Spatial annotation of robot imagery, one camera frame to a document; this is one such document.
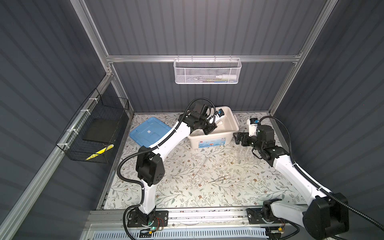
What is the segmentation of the white plastic storage bin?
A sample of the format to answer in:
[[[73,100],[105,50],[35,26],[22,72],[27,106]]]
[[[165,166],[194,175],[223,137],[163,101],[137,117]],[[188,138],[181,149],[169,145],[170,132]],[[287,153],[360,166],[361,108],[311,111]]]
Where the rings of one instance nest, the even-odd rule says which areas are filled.
[[[225,116],[220,119],[224,122],[218,126],[211,134],[205,135],[202,130],[196,130],[188,136],[192,149],[202,149],[228,145],[233,134],[239,131],[239,122],[229,107],[219,107],[225,112]]]

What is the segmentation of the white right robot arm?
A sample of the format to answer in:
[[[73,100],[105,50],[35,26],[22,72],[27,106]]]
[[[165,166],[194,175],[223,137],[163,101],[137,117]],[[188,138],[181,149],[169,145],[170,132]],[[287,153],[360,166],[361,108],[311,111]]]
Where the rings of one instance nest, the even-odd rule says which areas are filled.
[[[266,223],[285,220],[307,230],[316,240],[346,233],[350,229],[347,199],[333,194],[306,173],[284,148],[276,145],[275,131],[257,118],[247,121],[248,132],[235,133],[235,143],[252,147],[253,155],[281,173],[306,201],[306,206],[285,203],[281,198],[266,200],[261,210]]]

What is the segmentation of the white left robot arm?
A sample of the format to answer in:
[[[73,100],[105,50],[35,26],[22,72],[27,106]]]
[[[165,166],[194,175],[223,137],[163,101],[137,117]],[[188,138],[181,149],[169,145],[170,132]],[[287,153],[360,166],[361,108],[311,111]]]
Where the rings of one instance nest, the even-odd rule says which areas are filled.
[[[165,175],[164,160],[181,140],[196,130],[205,135],[212,133],[225,116],[223,109],[196,104],[192,110],[181,114],[175,125],[160,140],[150,147],[141,147],[137,157],[136,171],[143,184],[142,199],[135,211],[143,225],[149,226],[155,218],[156,185]]]

